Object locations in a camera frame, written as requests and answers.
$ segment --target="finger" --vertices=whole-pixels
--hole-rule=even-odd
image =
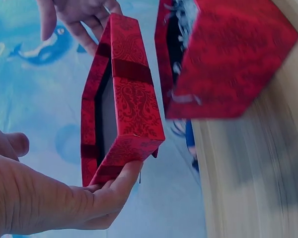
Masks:
[[[19,161],[6,135],[0,131],[0,155]]]
[[[94,56],[96,53],[97,44],[90,37],[84,26],[80,22],[74,22],[65,25],[69,32],[80,42],[85,50]]]
[[[127,163],[115,181],[111,184],[110,188],[127,200],[133,186],[138,180],[142,167],[143,162],[141,161]]]
[[[110,13],[117,13],[122,15],[122,11],[119,3],[116,0],[105,0],[104,6],[109,10]]]
[[[78,230],[105,230],[108,229],[115,219],[118,217],[120,212],[114,212],[111,214],[107,214],[103,217],[98,217],[91,219],[80,226],[78,226],[76,229]]]
[[[15,151],[17,157],[25,156],[29,152],[29,139],[23,133],[7,133],[5,134],[10,142],[10,145]]]
[[[100,21],[102,27],[105,28],[109,18],[109,12],[105,9],[105,7],[98,7],[95,11],[95,16]]]
[[[41,39],[48,40],[56,27],[57,17],[53,0],[37,0],[41,18]]]
[[[99,41],[101,35],[103,34],[104,28],[102,27],[96,16],[89,17],[88,19],[84,20],[84,23],[91,29],[94,36]]]
[[[107,189],[110,188],[111,184],[114,182],[114,180],[110,180],[107,183],[105,183],[105,185],[102,187],[102,189]]]
[[[89,191],[91,193],[96,192],[97,190],[101,189],[102,186],[99,184],[96,185],[92,185],[92,186],[88,186],[88,187],[78,187],[78,186],[70,186],[70,188],[72,190],[78,191],[78,190],[85,190],[85,191]]]
[[[141,161],[133,161],[124,166],[119,176],[113,181],[107,182],[109,188],[97,190],[93,196],[82,194],[88,201],[86,207],[80,206],[75,219],[80,218],[81,224],[91,219],[100,218],[108,214],[120,212],[138,179],[142,167]]]

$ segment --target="blue object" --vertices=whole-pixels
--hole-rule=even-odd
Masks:
[[[52,37],[31,51],[22,51],[22,43],[10,53],[9,58],[18,57],[30,64],[43,65],[57,61],[71,47],[72,37],[64,26],[57,26]]]
[[[76,52],[77,53],[87,53],[87,51],[84,49],[83,46],[81,46],[81,44],[78,45]]]
[[[190,120],[187,120],[185,125],[185,138],[188,147],[195,146],[192,123]]]

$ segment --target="red box lid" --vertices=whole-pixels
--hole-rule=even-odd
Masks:
[[[111,14],[82,95],[83,186],[115,179],[126,163],[156,155],[164,140],[138,21]]]

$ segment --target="whale print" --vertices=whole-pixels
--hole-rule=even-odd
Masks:
[[[22,43],[18,44],[9,55],[11,58],[20,58],[33,65],[50,64],[62,57],[72,45],[72,37],[64,26],[57,26],[50,39],[42,42],[31,51],[23,51]]]

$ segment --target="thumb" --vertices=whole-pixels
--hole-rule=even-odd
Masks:
[[[29,139],[25,134],[17,132],[17,133],[7,133],[5,134],[10,145],[15,151],[17,157],[25,156],[29,152]]]
[[[53,0],[36,0],[41,18],[41,39],[48,40],[56,27],[56,11]]]

